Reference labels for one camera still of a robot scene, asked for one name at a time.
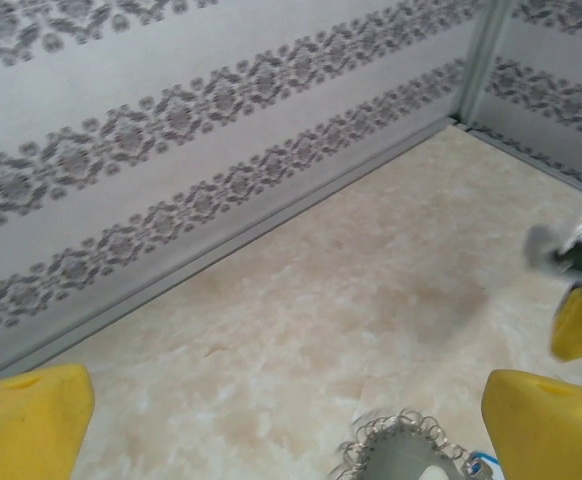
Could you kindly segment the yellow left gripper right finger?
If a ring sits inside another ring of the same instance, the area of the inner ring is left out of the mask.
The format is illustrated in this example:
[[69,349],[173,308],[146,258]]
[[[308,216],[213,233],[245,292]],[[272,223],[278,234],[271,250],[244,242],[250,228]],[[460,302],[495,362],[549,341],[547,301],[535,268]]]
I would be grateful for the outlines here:
[[582,480],[582,386],[495,370],[481,412],[506,479]]

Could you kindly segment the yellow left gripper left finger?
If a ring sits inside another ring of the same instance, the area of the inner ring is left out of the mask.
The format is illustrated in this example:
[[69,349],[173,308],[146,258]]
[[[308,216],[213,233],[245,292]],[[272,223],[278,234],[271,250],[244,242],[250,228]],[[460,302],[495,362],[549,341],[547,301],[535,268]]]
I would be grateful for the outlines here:
[[94,405],[83,365],[0,380],[0,479],[70,478]]

